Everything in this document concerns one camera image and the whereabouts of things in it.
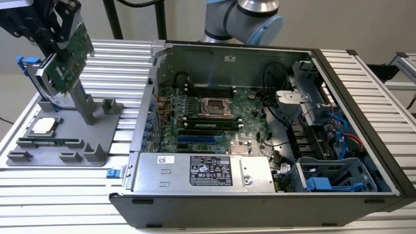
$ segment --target black cable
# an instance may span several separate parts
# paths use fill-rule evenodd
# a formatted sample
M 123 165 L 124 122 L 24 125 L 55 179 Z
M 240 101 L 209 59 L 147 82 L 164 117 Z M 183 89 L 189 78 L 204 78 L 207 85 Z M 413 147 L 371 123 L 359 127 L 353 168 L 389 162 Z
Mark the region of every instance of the black cable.
M 415 101 L 416 101 L 416 97 L 412 99 L 412 101 L 411 101 L 411 103 L 409 103 L 409 106 L 408 106 L 408 110 L 411 109 L 411 107 L 413 106 L 413 104 L 415 104 Z
M 276 114 L 272 112 L 272 109 L 269 107 L 269 99 L 271 97 L 267 98 L 267 108 L 268 108 L 268 111 L 271 112 L 272 116 L 275 117 L 275 119 L 287 127 L 289 128 L 289 126 L 285 124 L 285 122 L 276 116 Z
M 264 69 L 263 69 L 263 90 L 265 91 L 265 75 L 269 75 L 271 72 L 265 73 L 267 68 L 272 65 L 272 64 L 277 64 L 283 67 L 284 69 L 284 73 L 287 74 L 287 67 L 280 63 L 280 62 L 271 62 L 265 65 Z
M 117 2 L 120 2 L 123 5 L 133 7 L 133 8 L 141 8 L 141 7 L 151 6 L 151 5 L 153 5 L 153 4 L 156 4 L 157 2 L 161 2 L 161 1 L 164 1 L 164 0 L 152 0 L 152 1 L 148 1 L 148 2 L 144 2 L 144 3 L 131 3 L 131 2 L 124 1 L 124 0 L 117 0 Z
M 263 143 L 264 143 L 264 145 L 268 146 L 268 147 L 277 147 L 277 146 L 289 144 L 291 142 L 285 142 L 285 143 L 281 143 L 281 144 L 279 144 L 279 145 L 269 145 L 269 144 L 267 144 L 265 142 L 263 142 Z
M 264 141 L 267 135 L 268 135 L 268 134 L 265 134 L 264 137 L 263 137 L 263 139 L 261 139 L 261 144 L 264 144 L 264 145 L 268 146 L 268 147 L 277 147 L 277 146 L 281 146 L 281 145 L 285 145 L 285 144 L 289 144 L 289 143 L 291 143 L 291 142 L 285 142 L 285 143 L 281 143 L 281 144 L 277 144 L 277 145 L 269 145 L 269 144 L 267 144 L 265 141 Z
M 9 124 L 15 124 L 13 122 L 5 120 L 4 118 L 0 117 L 0 120 L 3 120 L 4 122 L 9 123 Z
M 187 75 L 187 77 L 189 76 L 187 72 L 177 72 L 177 73 L 175 74 L 175 77 L 173 77 L 173 85 L 172 85 L 173 88 L 177 87 L 177 85 L 176 85 L 176 80 L 177 80 L 177 77 L 179 77 L 180 75 Z

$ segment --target blue tab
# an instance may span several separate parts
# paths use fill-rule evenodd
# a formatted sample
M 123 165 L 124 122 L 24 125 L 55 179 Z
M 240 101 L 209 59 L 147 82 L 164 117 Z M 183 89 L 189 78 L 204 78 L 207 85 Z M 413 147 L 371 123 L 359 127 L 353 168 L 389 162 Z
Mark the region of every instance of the blue tab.
M 24 62 L 27 63 L 39 63 L 40 62 L 40 58 L 36 57 L 28 57 Z
M 107 179 L 119 179 L 121 170 L 108 169 L 107 171 Z
M 28 72 L 27 72 L 27 68 L 25 68 L 23 60 L 24 60 L 24 57 L 21 55 L 19 55 L 16 57 L 17 66 L 20 67 L 21 71 L 24 72 L 24 75 L 28 77 Z

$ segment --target blue latch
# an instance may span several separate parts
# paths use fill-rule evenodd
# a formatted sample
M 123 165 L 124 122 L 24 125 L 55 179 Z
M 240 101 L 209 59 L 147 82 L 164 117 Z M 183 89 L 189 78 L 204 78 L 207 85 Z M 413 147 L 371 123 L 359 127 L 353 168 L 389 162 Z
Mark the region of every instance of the blue latch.
M 121 174 L 121 169 L 108 169 L 107 171 L 107 179 L 119 179 Z
M 17 66 L 20 67 L 21 71 L 24 72 L 24 75 L 28 77 L 28 72 L 27 72 L 27 68 L 25 68 L 25 65 L 24 65 L 24 57 L 21 55 L 19 55 L 16 57 L 16 61 L 17 61 Z
M 359 192 L 363 189 L 363 183 L 351 186 L 331 186 L 327 177 L 312 177 L 307 179 L 307 186 L 311 192 Z
M 25 63 L 39 63 L 40 62 L 40 58 L 36 57 L 28 57 L 24 60 Z

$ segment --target black pcie slot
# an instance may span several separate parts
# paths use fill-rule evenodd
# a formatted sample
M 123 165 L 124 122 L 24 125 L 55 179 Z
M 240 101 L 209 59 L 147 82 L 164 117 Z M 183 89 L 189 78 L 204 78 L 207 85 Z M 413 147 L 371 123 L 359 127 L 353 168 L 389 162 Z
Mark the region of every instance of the black pcie slot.
M 207 130 L 179 130 L 179 135 L 188 135 L 188 136 L 215 136 L 215 131 L 207 131 Z

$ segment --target sticker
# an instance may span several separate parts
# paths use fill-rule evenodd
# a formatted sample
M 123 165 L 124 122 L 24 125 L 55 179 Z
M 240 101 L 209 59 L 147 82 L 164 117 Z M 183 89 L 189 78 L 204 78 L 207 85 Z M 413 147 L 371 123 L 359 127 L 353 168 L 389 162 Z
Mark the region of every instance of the sticker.
M 236 56 L 225 56 L 224 62 L 235 62 Z
M 229 157 L 191 156 L 189 168 L 189 184 L 192 186 L 233 185 Z
M 175 163 L 175 156 L 157 156 L 157 164 Z

